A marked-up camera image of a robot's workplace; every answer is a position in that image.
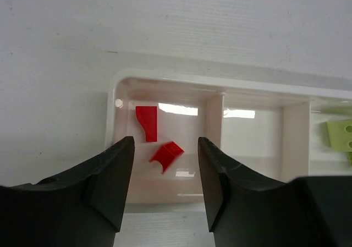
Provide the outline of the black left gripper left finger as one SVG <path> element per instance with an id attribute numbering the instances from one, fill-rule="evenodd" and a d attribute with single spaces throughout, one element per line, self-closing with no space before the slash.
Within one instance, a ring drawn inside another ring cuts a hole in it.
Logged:
<path id="1" fill-rule="evenodd" d="M 134 162 L 126 136 L 36 184 L 1 187 L 1 246 L 113 246 Z"/>

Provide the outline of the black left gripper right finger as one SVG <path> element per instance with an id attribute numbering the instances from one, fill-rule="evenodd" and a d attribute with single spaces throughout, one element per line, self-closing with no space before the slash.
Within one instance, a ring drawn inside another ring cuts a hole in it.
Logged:
<path id="1" fill-rule="evenodd" d="M 284 183 L 226 155 L 207 138 L 198 158 L 216 246 L 351 246 L 351 177 Z"/>

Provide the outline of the red curved lego slope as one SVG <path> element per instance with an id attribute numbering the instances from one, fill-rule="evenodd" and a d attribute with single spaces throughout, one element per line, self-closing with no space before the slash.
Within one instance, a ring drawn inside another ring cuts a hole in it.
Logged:
<path id="1" fill-rule="evenodd" d="M 145 132 L 146 142 L 157 142 L 157 120 L 158 108 L 157 106 L 136 106 L 135 114 L 137 121 L 142 126 Z"/>
<path id="2" fill-rule="evenodd" d="M 183 153 L 184 150 L 174 141 L 166 142 L 159 147 L 149 162 L 158 162 L 162 166 L 161 173 L 164 174 Z"/>

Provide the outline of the green square lego plate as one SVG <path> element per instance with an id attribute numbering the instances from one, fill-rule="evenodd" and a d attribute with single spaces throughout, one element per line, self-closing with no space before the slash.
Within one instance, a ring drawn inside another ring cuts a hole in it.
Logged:
<path id="1" fill-rule="evenodd" d="M 347 152 L 346 157 L 348 159 L 349 164 L 352 166 L 352 152 Z"/>

